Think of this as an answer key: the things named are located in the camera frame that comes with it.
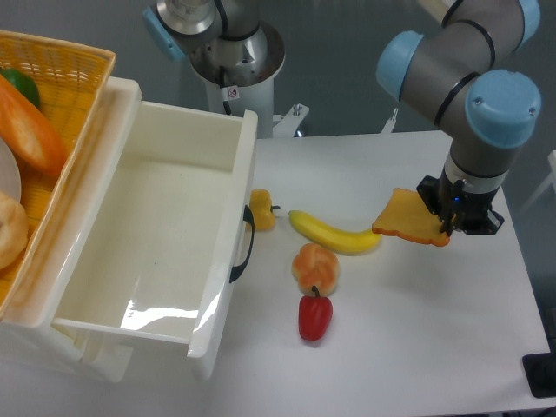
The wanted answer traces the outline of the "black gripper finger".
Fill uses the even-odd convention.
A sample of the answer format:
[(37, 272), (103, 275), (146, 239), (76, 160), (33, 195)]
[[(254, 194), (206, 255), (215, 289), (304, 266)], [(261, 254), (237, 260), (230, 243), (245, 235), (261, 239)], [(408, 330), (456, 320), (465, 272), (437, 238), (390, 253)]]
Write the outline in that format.
[(460, 209), (460, 200), (463, 197), (463, 188), (464, 182), (456, 181), (455, 183), (447, 182), (440, 189), (440, 232), (446, 233), (448, 236), (450, 236), (455, 229), (455, 218), (457, 217), (458, 210)]

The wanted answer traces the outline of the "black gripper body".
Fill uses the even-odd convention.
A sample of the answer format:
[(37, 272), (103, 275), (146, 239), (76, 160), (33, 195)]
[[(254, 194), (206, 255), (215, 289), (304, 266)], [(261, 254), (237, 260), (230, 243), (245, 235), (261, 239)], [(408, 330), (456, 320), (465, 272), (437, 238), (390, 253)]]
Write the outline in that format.
[[(440, 189), (447, 182), (450, 180), (446, 175), (440, 178), (427, 175), (416, 189), (428, 211), (438, 218), (441, 210)], [(454, 231), (462, 231), (467, 235), (495, 235), (505, 222), (504, 217), (493, 210), (492, 201), (496, 193), (497, 190), (474, 194), (463, 189)]]

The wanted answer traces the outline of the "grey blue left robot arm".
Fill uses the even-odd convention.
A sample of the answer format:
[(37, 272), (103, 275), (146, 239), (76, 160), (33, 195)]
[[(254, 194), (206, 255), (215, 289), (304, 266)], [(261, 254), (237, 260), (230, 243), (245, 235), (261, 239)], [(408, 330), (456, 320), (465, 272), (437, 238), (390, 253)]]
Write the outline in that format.
[(221, 88), (267, 81), (285, 60), (284, 42), (260, 18), (258, 1), (157, 1), (142, 19), (169, 60), (188, 60)]

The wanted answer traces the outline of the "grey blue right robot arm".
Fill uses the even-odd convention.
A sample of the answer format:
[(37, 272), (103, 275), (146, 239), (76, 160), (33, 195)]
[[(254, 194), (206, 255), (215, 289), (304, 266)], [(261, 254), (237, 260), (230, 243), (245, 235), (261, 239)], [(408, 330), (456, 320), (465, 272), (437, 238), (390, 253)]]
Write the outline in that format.
[(378, 84), (450, 136), (439, 177), (417, 191), (445, 233), (493, 235), (493, 198), (530, 139), (541, 95), (527, 76), (500, 67), (539, 27), (535, 1), (457, 1), (427, 38), (397, 35), (376, 68)]

